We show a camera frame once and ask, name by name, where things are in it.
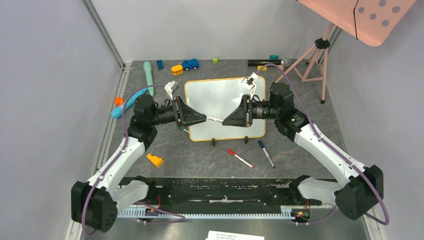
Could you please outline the black whiteboard marker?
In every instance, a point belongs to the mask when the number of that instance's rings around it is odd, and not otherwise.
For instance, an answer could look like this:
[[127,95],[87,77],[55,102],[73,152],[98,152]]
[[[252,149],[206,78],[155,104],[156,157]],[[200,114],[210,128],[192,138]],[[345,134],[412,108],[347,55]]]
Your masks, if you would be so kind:
[[207,118],[207,120],[218,122],[218,123],[222,123],[223,122],[222,119],[211,117],[211,116],[206,116],[206,118]]

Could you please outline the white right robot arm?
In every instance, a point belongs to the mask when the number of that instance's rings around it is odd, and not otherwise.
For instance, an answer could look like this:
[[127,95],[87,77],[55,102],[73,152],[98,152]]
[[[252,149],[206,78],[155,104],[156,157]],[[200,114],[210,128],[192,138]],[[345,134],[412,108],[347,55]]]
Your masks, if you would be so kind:
[[255,101],[249,94],[222,122],[224,126],[248,128],[254,120],[271,119],[277,130],[314,156],[335,178],[334,182],[308,175],[290,184],[289,199],[295,204],[318,200],[336,206],[347,218],[357,220],[384,198],[384,174],[349,156],[329,140],[307,116],[295,108],[289,85],[273,83],[269,100]]

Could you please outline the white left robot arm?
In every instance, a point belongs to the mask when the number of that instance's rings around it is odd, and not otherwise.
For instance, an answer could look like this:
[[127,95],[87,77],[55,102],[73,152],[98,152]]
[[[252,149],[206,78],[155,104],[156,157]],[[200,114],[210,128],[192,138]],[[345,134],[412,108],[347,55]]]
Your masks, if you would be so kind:
[[71,188],[71,219],[103,233],[109,231],[118,214],[137,201],[153,203],[157,190],[145,177],[136,177],[120,186],[133,163],[151,146],[157,126],[175,123],[190,127],[204,123],[207,116],[186,105],[180,96],[168,105],[158,105],[149,94],[137,97],[133,116],[118,149],[87,181],[77,181]]

